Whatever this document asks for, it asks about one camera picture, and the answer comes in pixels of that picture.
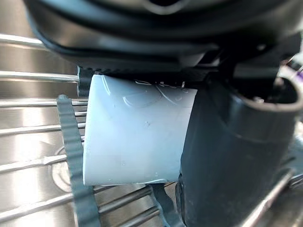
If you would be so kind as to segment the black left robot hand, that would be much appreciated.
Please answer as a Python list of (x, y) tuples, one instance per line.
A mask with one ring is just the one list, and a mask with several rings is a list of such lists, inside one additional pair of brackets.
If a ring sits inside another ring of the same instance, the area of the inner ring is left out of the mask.
[(164, 226), (239, 227), (272, 190), (303, 108), (278, 76), (300, 0), (26, 0), (78, 66), (86, 185), (149, 184)]

